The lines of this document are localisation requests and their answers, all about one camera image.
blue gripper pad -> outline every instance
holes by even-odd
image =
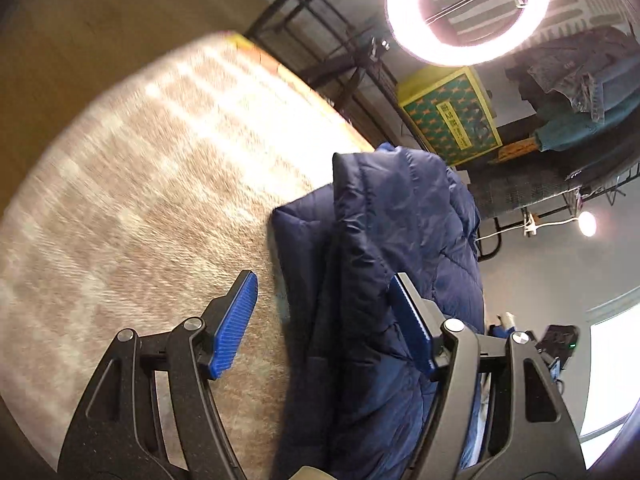
[[[431,334],[397,275],[389,284],[388,300],[415,367],[430,376],[437,370]]]
[[[234,362],[258,299],[258,277],[253,272],[248,272],[245,276],[241,274],[229,290],[226,299],[230,301],[215,331],[213,358],[209,363],[209,371],[214,379],[220,378],[222,372],[229,370]]]

window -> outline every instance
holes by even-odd
[[[587,468],[613,442],[640,398],[640,287],[590,311],[591,375],[580,435]]]

green patterned box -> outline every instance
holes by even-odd
[[[398,85],[398,102],[429,150],[450,166],[502,145],[489,99],[470,67],[428,66]]]

wall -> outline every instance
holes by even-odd
[[[626,197],[618,196],[613,208],[606,197],[586,204],[598,219],[593,238],[585,238],[575,224],[545,227],[533,238],[515,230],[504,235],[502,251],[493,260],[480,264],[488,315],[513,312],[519,328],[537,335],[549,324],[580,327],[580,343],[562,377],[564,400],[577,429],[584,418],[591,366],[586,311],[640,285],[640,181],[623,191]],[[548,202],[531,210],[552,208]],[[544,221],[567,217],[564,213]]]

teal garment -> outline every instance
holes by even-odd
[[[549,122],[533,132],[541,152],[553,150],[563,152],[587,140],[615,128],[640,105],[640,89],[633,92],[618,106],[609,110],[603,123],[595,123],[588,112],[575,113],[566,102],[549,102],[540,108],[538,114]]]

